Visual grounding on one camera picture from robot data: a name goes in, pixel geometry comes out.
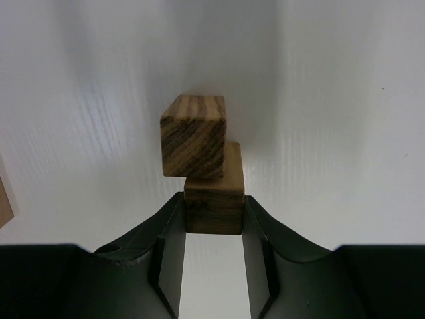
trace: white surface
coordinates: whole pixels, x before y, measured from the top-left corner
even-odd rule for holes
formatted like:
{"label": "white surface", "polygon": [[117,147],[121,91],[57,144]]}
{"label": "white surface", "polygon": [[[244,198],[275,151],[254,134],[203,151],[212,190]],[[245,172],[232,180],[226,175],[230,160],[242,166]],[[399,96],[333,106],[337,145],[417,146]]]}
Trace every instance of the white surface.
{"label": "white surface", "polygon": [[[425,241],[425,1],[5,0],[0,243],[89,250],[155,213],[159,117],[222,94],[246,191],[328,248]],[[189,235],[181,318],[248,318],[241,237]]]}

